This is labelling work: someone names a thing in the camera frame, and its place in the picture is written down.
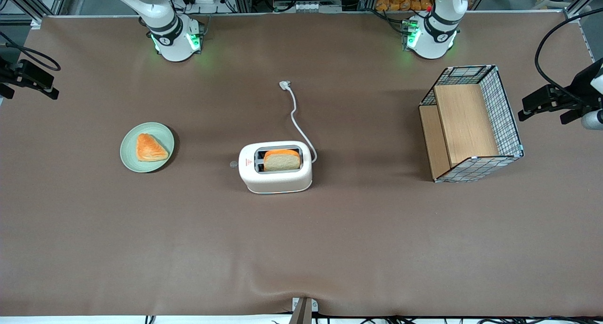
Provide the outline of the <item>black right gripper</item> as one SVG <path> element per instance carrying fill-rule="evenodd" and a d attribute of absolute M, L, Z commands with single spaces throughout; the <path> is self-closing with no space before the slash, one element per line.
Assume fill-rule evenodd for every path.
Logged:
<path fill-rule="evenodd" d="M 51 99 L 58 99 L 59 91 L 54 88 L 54 76 L 29 60 L 21 59 L 15 64 L 0 61 L 0 97 L 12 99 L 15 91 L 6 84 L 34 89 Z"/>

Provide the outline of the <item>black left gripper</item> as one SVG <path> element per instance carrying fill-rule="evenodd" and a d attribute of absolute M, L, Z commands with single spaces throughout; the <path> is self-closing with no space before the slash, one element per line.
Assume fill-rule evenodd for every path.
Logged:
<path fill-rule="evenodd" d="M 599 59 L 582 69 L 565 87 L 560 107 L 568 111 L 561 114 L 561 123 L 569 124 L 583 117 L 588 110 L 602 109 L 602 60 Z M 518 119 L 524 122 L 538 113 L 559 110 L 558 99 L 562 91 L 553 85 L 545 85 L 522 98 L 522 110 Z"/>

